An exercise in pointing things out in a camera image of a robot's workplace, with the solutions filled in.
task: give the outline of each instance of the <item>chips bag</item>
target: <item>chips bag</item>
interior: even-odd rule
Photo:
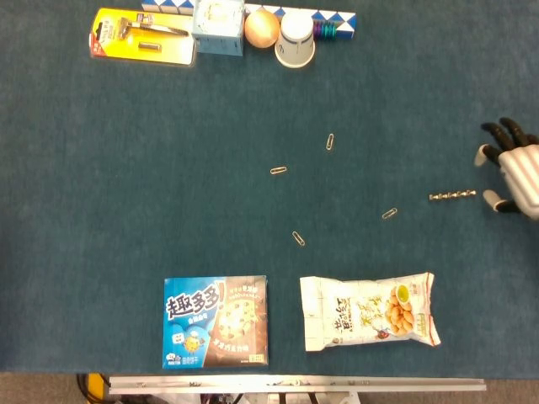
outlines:
[[[301,278],[305,348],[415,339],[440,343],[430,315],[430,273],[384,280]]]

